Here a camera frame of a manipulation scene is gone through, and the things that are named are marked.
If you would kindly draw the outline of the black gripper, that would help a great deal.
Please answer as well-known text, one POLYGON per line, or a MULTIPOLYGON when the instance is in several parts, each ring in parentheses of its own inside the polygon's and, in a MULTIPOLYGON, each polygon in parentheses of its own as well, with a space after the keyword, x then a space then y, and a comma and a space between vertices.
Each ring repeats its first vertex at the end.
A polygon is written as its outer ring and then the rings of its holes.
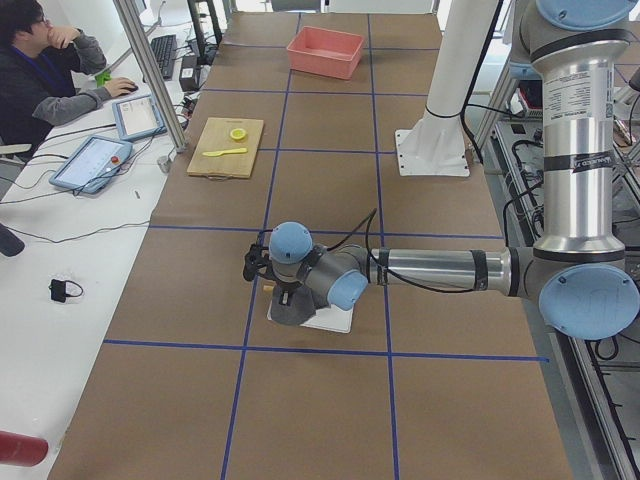
POLYGON ((298 288, 297 283, 276 284, 273 290, 273 301, 278 305, 291 306, 298 288))

